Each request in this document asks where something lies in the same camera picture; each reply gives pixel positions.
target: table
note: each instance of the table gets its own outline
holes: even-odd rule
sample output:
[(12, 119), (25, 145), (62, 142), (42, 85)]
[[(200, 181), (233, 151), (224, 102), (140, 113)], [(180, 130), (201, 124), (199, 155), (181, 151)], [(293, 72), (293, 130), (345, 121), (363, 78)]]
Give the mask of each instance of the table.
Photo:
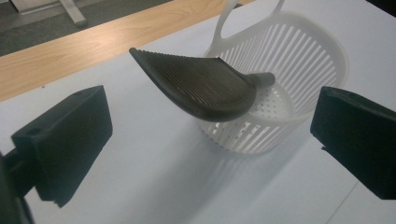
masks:
[[(264, 18), (276, 1), (234, 11), (224, 34)], [(396, 20), (362, 0), (287, 1), (326, 27), (349, 59), (345, 89), (396, 110)], [(203, 55), (216, 18), (141, 47)], [(274, 150), (227, 151), (174, 106), (124, 52), (0, 104), (0, 146), (25, 123), (74, 91), (104, 85), (114, 134), (64, 208), (27, 195), (36, 223), (395, 223), (381, 201), (326, 152), (309, 121)]]

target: basket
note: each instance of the basket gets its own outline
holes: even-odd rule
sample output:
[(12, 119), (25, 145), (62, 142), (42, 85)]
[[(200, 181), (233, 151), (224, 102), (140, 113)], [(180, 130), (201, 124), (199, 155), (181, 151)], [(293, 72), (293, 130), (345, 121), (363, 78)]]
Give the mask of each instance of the basket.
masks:
[(233, 36), (221, 29), (238, 3), (223, 9), (206, 57), (220, 57), (244, 74), (272, 72), (276, 84), (258, 89), (244, 116), (228, 122), (198, 120), (219, 145), (241, 153), (264, 152), (312, 117), (322, 86), (342, 87), (347, 79), (347, 56), (327, 31), (309, 19), (280, 9)]

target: basket handle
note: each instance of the basket handle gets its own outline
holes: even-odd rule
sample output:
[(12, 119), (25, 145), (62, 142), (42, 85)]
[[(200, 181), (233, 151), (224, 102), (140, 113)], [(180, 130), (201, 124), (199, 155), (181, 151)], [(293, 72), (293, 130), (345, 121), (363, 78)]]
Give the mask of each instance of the basket handle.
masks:
[[(222, 39), (221, 30), (223, 28), (223, 25), (224, 25), (225, 21), (227, 20), (228, 16), (230, 16), (233, 9), (239, 3), (239, 1), (240, 0), (228, 0), (227, 4), (225, 5), (224, 9), (222, 10), (222, 12), (220, 14), (218, 24), (216, 25), (215, 34), (213, 36), (213, 42), (215, 42), (215, 40)], [(280, 9), (282, 8), (284, 2), (285, 2), (285, 0), (279, 0), (276, 7), (272, 11), (271, 15), (274, 15), (277, 12), (279, 12)]]

